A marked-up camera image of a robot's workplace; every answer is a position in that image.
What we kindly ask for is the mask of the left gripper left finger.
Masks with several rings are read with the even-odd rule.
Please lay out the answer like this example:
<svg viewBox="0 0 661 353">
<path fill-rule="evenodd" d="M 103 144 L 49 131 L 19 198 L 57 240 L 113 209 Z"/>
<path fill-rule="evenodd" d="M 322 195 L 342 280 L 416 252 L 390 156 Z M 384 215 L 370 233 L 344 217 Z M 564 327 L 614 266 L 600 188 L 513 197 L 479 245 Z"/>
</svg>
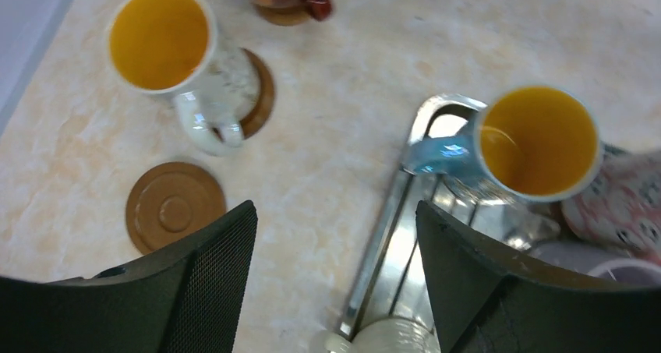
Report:
<svg viewBox="0 0 661 353">
<path fill-rule="evenodd" d="M 91 278 L 1 279 L 4 352 L 230 352 L 258 216 L 245 201 Z"/>
</svg>

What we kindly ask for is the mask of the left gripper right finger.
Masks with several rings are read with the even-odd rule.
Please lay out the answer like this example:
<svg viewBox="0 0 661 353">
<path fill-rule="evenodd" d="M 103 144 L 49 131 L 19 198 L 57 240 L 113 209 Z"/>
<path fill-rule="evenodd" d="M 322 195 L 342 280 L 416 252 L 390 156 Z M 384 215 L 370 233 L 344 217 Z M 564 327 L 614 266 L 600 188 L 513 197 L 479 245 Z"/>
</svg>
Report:
<svg viewBox="0 0 661 353">
<path fill-rule="evenodd" d="M 441 351 L 659 351 L 658 287 L 549 265 L 427 201 L 415 222 Z"/>
</svg>

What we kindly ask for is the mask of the lilac mug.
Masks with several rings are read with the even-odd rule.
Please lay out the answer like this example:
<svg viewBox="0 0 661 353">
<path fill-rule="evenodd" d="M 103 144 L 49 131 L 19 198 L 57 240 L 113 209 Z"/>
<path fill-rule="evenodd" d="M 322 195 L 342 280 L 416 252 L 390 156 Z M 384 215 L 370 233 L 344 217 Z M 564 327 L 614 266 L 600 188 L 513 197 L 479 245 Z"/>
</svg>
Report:
<svg viewBox="0 0 661 353">
<path fill-rule="evenodd" d="M 550 265 L 591 277 L 639 286 L 660 286 L 660 266 L 642 259 L 569 241 L 546 241 L 527 254 Z"/>
</svg>

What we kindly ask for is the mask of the blue butterfly mug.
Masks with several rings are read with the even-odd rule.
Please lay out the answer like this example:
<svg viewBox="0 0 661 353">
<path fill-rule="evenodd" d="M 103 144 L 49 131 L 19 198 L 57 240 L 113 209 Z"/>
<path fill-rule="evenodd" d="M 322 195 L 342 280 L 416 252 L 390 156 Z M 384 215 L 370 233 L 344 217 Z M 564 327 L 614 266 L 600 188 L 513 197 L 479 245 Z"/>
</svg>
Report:
<svg viewBox="0 0 661 353">
<path fill-rule="evenodd" d="M 604 145 L 587 107 L 551 86 L 523 86 L 477 112 L 456 135 L 413 143 L 401 165 L 413 175 L 448 175 L 473 190 L 554 203 L 585 189 Z"/>
</svg>

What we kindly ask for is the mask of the pink mug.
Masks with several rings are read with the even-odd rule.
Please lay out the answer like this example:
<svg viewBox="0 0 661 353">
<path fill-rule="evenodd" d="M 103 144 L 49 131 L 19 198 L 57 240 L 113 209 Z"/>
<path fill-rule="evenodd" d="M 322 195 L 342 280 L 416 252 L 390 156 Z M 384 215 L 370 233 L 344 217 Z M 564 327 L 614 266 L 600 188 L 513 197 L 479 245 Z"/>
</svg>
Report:
<svg viewBox="0 0 661 353">
<path fill-rule="evenodd" d="M 660 263 L 660 151 L 606 148 L 602 167 L 579 194 L 560 203 L 581 239 Z"/>
</svg>

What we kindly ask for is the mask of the silver mug orange inside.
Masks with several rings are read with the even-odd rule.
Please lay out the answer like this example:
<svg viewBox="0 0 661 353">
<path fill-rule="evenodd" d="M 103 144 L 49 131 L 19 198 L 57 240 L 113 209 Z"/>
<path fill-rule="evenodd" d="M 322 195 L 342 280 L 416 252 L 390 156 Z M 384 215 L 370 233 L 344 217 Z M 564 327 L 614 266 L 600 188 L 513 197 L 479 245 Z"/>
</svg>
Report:
<svg viewBox="0 0 661 353">
<path fill-rule="evenodd" d="M 126 0 L 107 29 L 107 58 L 126 86 L 170 101 L 202 151 L 223 156 L 246 139 L 258 70 L 205 0 Z"/>
</svg>

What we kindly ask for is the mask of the light brown coaster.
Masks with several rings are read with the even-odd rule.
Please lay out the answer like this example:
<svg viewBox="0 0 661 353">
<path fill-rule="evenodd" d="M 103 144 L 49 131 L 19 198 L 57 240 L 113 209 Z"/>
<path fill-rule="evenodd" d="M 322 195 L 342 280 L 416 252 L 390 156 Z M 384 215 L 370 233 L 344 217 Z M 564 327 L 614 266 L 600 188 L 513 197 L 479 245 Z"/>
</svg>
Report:
<svg viewBox="0 0 661 353">
<path fill-rule="evenodd" d="M 288 8 L 267 8 L 254 5 L 254 8 L 261 18 L 278 26 L 295 26 L 311 19 L 303 5 Z"/>
</svg>

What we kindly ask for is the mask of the steel serving tray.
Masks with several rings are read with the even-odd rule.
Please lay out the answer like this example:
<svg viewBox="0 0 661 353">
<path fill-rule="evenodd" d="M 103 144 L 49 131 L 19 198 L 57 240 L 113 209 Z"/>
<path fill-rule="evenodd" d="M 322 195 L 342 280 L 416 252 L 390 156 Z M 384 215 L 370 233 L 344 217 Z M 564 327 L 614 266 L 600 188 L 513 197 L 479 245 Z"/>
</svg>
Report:
<svg viewBox="0 0 661 353">
<path fill-rule="evenodd" d="M 415 227 L 421 200 L 520 251 L 560 235 L 549 204 L 519 201 L 490 182 L 467 186 L 449 176 L 397 171 L 336 330 L 343 338 L 391 317 L 435 330 Z"/>
</svg>

